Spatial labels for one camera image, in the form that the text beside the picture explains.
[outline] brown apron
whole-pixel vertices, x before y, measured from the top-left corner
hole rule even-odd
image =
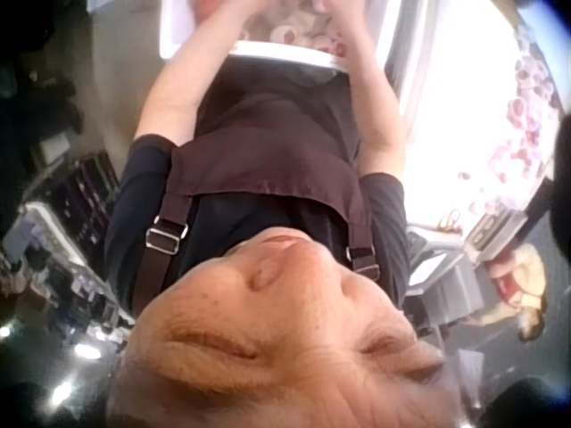
[[[380,276],[368,205],[335,136],[324,132],[310,112],[300,111],[300,103],[275,94],[261,91],[237,105],[231,119],[216,125],[218,130],[171,151],[161,210],[147,230],[137,272],[135,316],[161,293],[171,259],[192,227],[187,222],[193,199],[204,194],[272,194],[321,202],[347,223],[353,271],[374,281]]]

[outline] white plastic container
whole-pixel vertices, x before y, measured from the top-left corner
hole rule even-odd
[[[367,4],[368,27],[373,38],[377,40],[378,63],[384,67],[393,42],[393,34],[401,9],[401,0],[368,0]],[[161,58],[165,60],[171,58],[193,34],[195,25],[194,13],[187,0],[162,0]],[[239,40],[230,54],[299,62],[346,71],[345,60],[342,58],[293,45]]]

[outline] nose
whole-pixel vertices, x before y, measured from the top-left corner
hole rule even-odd
[[[324,246],[307,241],[287,246],[261,263],[251,284],[263,291],[289,339],[325,345],[338,335],[349,302],[343,270]]]

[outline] apron strap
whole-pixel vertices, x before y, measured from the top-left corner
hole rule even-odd
[[[381,268],[375,258],[375,246],[369,225],[349,225],[349,248],[347,257],[356,274],[361,274],[377,281],[381,276]]]
[[[146,231],[145,251],[133,290],[132,310],[138,317],[146,305],[162,291],[170,261],[188,233],[188,214],[193,203],[190,196],[165,194],[161,211]]]

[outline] black t-shirt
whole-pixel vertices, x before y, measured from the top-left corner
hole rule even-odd
[[[123,171],[105,243],[107,279],[128,312],[145,248],[145,232],[160,210],[170,172],[170,155],[157,143],[170,144],[159,136],[144,136],[135,142]],[[387,174],[371,174],[360,180],[360,187],[371,209],[373,240],[381,267],[379,283],[400,305],[410,276],[402,184]],[[203,195],[193,199],[188,225],[190,229],[171,262],[165,284],[174,284],[199,263],[223,255],[272,226],[302,230],[326,245],[337,261],[349,266],[347,225],[334,210],[319,202],[251,193]]]

